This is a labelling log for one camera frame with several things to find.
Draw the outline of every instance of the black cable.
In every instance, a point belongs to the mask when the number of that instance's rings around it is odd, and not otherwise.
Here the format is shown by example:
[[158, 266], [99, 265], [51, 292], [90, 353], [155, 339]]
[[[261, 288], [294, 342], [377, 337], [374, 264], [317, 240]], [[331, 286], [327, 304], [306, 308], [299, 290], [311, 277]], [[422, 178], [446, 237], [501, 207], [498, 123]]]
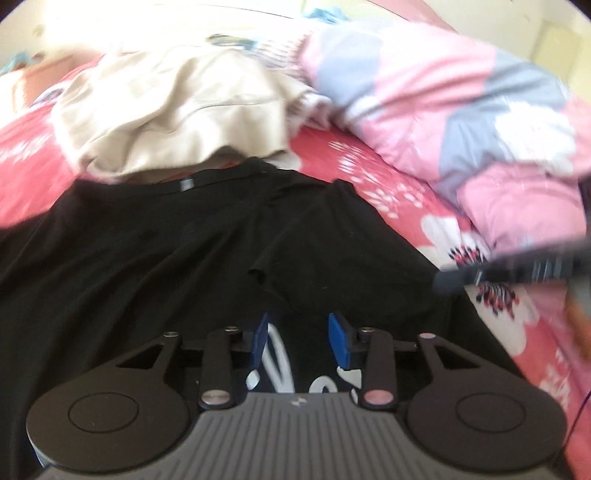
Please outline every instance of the black cable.
[[579, 422], [581, 415], [583, 414], [585, 405], [587, 404], [587, 402], [589, 401], [590, 398], [591, 398], [591, 390], [589, 390], [589, 392], [587, 393], [587, 396], [583, 400], [583, 404], [580, 406], [579, 411], [577, 412], [577, 416], [574, 418], [573, 426], [570, 428], [570, 431], [569, 431], [568, 435], [566, 436], [566, 440], [564, 441], [564, 445], [556, 453], [556, 456], [554, 457], [554, 460], [552, 461], [553, 467], [556, 466], [556, 461], [558, 460], [558, 456], [566, 450], [566, 447], [568, 447], [569, 441], [570, 441], [571, 437], [573, 436], [574, 429], [577, 426], [577, 423]]

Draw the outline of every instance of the wall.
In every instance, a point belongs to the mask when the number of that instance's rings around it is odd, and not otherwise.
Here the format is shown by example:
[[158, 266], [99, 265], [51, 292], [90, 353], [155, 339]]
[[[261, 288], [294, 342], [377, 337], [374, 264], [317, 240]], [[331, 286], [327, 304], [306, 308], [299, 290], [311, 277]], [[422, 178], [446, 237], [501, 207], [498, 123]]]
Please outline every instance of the wall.
[[302, 6], [302, 0], [26, 1], [45, 2], [48, 49], [84, 44], [102, 51], [120, 45], [151, 48], [163, 43], [194, 44], [219, 32], [244, 34], [269, 25], [269, 19], [271, 27], [280, 25], [284, 17], [298, 16]]
[[458, 32], [528, 59], [543, 23], [540, 0], [426, 0]]
[[531, 60], [567, 83], [580, 45], [581, 36], [571, 29], [545, 22]]
[[0, 66], [19, 51], [30, 55], [44, 49], [44, 37], [34, 30], [43, 24], [44, 0], [26, 0], [0, 23]]
[[591, 22], [571, 2], [564, 0], [541, 1], [546, 20], [566, 27], [578, 35], [591, 35]]
[[569, 86], [582, 99], [591, 103], [591, 35], [583, 37], [579, 57], [570, 71]]
[[349, 18], [392, 18], [392, 12], [366, 0], [306, 0], [303, 11], [315, 8], [339, 7]]

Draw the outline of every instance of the pink floral bedsheet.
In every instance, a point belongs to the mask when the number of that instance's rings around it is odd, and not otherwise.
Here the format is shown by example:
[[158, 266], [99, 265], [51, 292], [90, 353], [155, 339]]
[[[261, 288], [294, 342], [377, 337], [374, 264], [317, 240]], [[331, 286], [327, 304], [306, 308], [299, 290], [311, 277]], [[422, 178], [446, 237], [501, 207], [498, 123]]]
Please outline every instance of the pink floral bedsheet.
[[[49, 209], [74, 174], [43, 103], [0, 130], [0, 227]], [[478, 262], [488, 255], [467, 218], [444, 205], [424, 183], [394, 170], [357, 138], [333, 129], [304, 128], [293, 140], [288, 167], [318, 179], [344, 179], [385, 221], [436, 265]], [[565, 355], [553, 330], [522, 287], [473, 288], [469, 295], [529, 381], [548, 391], [571, 423], [590, 387], [589, 366]], [[567, 456], [579, 480], [591, 479], [591, 415], [585, 411]]]

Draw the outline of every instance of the beige cloth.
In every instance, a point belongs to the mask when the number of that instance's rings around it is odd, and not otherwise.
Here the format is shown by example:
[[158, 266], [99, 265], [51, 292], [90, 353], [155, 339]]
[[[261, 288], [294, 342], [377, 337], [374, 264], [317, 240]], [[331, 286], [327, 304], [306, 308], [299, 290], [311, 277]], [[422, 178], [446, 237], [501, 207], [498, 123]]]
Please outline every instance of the beige cloth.
[[196, 166], [224, 147], [261, 158], [287, 150], [287, 110], [310, 91], [236, 50], [176, 47], [105, 57], [72, 81], [52, 120], [76, 171], [158, 181], [159, 170]]

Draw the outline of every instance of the white flower print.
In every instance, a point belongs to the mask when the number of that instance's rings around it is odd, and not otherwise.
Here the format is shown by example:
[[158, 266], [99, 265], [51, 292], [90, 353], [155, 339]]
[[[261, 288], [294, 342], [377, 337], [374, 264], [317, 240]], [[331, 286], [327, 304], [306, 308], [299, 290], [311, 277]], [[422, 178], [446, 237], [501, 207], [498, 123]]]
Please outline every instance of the white flower print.
[[572, 175], [569, 156], [577, 151], [576, 130], [567, 116], [526, 102], [508, 102], [508, 106], [510, 112], [495, 121], [506, 160], [535, 162], [552, 175]]
[[29, 141], [21, 141], [8, 150], [0, 151], [0, 163], [7, 160], [12, 160], [14, 163], [26, 160], [40, 151], [50, 138], [48, 134], [40, 135]]
[[[418, 250], [437, 267], [455, 265], [450, 253], [460, 248], [468, 251], [478, 249], [485, 258], [490, 256], [480, 235], [476, 232], [462, 232], [455, 217], [425, 215], [421, 220], [421, 228], [431, 245], [419, 247]], [[470, 301], [474, 304], [482, 321], [507, 352], [517, 356], [523, 353], [527, 343], [525, 325], [536, 325], [540, 315], [525, 288], [512, 286], [511, 290], [516, 297], [511, 308], [495, 310], [483, 301], [479, 287], [466, 288]]]
[[554, 355], [554, 357], [556, 358], [556, 361], [558, 362], [559, 365], [565, 365], [565, 366], [569, 365], [569, 363], [566, 361], [566, 358], [564, 357], [564, 353], [562, 352], [562, 350], [560, 348], [556, 349], [556, 354]]
[[490, 254], [482, 237], [476, 232], [462, 232], [455, 217], [425, 215], [421, 219], [421, 229], [431, 245], [418, 247], [418, 250], [437, 268], [455, 265], [450, 252], [460, 246], [477, 248], [485, 257]]
[[382, 215], [397, 219], [402, 206], [423, 208], [426, 188], [415, 180], [402, 181], [402, 176], [391, 166], [367, 157], [363, 151], [342, 142], [330, 142], [329, 146], [341, 152], [339, 170], [346, 173], [348, 180], [356, 185], [357, 191]]
[[546, 376], [540, 381], [539, 387], [560, 403], [564, 411], [568, 411], [570, 404], [568, 376], [560, 375], [553, 365], [548, 365], [546, 367]]

